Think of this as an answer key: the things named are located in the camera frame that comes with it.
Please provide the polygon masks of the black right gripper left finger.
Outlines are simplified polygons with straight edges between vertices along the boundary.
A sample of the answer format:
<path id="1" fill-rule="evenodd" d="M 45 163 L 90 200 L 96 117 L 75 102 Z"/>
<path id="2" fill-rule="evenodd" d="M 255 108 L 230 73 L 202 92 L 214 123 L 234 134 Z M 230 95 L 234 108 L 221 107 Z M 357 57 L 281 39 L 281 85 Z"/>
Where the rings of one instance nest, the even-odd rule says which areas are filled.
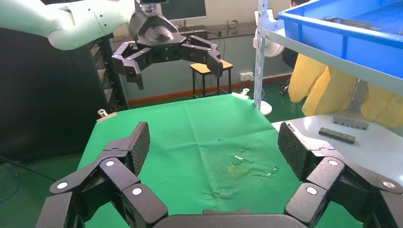
<path id="1" fill-rule="evenodd" d="M 83 228 L 107 203 L 130 227 L 153 227 L 168 209 L 139 179 L 149 147 L 146 122 L 128 137 L 110 141 L 94 162 L 51 185 L 36 227 Z"/>

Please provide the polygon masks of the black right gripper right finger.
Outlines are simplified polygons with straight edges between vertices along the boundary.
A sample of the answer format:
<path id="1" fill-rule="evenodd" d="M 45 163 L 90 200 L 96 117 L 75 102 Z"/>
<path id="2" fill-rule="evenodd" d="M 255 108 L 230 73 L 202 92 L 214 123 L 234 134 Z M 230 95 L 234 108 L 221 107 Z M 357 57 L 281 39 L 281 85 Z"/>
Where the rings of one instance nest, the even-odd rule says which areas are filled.
<path id="1" fill-rule="evenodd" d="M 304 136 L 291 122 L 280 125 L 278 148 L 301 181 L 286 215 L 313 228 L 335 202 L 365 228 L 402 227 L 399 183 L 348 160 L 327 141 Z"/>

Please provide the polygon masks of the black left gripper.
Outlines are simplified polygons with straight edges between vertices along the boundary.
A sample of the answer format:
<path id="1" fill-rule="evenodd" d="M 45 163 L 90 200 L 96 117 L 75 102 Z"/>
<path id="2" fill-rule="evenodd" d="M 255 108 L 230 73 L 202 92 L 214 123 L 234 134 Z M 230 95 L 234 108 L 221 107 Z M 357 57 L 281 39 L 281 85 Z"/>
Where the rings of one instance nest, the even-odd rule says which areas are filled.
<path id="1" fill-rule="evenodd" d="M 115 72 L 144 90 L 142 71 L 152 63 L 186 60 L 205 64 L 215 77 L 221 77 L 223 63 L 216 44 L 201 37 L 185 37 L 157 11 L 136 10 L 129 22 L 134 41 L 127 41 L 112 55 Z"/>

